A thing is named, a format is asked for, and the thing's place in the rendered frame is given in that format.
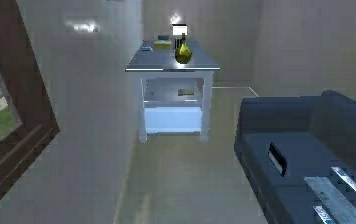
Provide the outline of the white table lamp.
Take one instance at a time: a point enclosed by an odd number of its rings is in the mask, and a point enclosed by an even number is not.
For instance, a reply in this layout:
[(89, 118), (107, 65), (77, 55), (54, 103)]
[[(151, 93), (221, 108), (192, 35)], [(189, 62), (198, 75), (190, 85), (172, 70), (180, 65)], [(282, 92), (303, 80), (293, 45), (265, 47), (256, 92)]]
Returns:
[(174, 49), (178, 49), (180, 46), (182, 34), (187, 34), (188, 26), (186, 24), (173, 24), (172, 36), (174, 40)]

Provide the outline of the white side table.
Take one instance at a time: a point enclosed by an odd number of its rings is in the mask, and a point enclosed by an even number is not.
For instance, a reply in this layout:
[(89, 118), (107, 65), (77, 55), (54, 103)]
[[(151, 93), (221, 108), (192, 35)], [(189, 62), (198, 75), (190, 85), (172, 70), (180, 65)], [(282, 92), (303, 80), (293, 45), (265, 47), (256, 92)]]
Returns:
[[(138, 90), (138, 136), (144, 143), (150, 134), (197, 133), (209, 139), (214, 73), (220, 65), (196, 40), (187, 64), (179, 64), (172, 50), (155, 50), (145, 40), (125, 68)], [(153, 51), (141, 51), (152, 47)]]

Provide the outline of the green round vase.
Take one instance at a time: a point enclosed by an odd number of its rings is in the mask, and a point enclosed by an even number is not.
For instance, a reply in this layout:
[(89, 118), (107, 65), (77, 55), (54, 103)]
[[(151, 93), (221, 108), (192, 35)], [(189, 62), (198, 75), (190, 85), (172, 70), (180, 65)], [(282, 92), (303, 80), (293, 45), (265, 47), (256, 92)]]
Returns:
[(175, 50), (175, 59), (179, 64), (187, 64), (192, 58), (192, 51), (186, 44), (186, 34), (183, 33), (179, 47)]

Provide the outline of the black remote control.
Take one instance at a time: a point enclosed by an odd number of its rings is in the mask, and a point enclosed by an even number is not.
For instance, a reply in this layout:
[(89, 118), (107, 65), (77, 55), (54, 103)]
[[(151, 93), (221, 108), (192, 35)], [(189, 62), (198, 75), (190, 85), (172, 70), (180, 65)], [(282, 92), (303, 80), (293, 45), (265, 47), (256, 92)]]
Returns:
[(284, 177), (287, 171), (287, 160), (273, 143), (269, 146), (268, 158), (278, 170), (279, 174)]

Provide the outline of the brown framed window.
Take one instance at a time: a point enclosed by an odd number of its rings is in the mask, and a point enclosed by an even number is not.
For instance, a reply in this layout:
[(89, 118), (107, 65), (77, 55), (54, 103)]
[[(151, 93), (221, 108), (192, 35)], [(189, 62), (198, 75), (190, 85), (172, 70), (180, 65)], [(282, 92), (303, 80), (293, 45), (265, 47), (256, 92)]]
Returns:
[(60, 132), (17, 0), (0, 0), (0, 75), (21, 121), (0, 139), (0, 201)]

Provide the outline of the dark blue sofa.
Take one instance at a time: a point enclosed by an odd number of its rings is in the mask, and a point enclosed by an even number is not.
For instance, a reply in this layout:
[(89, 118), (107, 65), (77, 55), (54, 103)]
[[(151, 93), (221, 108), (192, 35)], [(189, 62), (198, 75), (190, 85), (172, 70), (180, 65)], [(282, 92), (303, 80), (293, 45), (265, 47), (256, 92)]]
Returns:
[[(268, 158), (271, 143), (287, 160), (284, 177)], [(305, 177), (327, 177), (356, 207), (356, 192), (332, 170), (356, 182), (356, 101), (339, 92), (242, 100), (234, 151), (268, 224), (321, 224)]]

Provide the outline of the grey white envelope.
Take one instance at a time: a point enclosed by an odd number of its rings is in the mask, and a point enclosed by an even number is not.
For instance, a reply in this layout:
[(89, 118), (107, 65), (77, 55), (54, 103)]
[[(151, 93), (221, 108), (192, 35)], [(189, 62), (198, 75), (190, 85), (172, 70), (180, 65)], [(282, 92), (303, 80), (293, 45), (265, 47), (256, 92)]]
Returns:
[(356, 207), (327, 177), (305, 177), (304, 180), (333, 216), (336, 224), (356, 224)]

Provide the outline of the yellow green box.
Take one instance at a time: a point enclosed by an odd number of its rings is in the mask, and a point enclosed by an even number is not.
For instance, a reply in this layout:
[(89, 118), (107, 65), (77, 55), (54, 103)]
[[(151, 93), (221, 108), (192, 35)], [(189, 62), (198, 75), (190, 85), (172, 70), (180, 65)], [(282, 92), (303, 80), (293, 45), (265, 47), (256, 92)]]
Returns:
[(170, 40), (155, 40), (153, 42), (153, 48), (155, 50), (169, 50), (171, 48)]

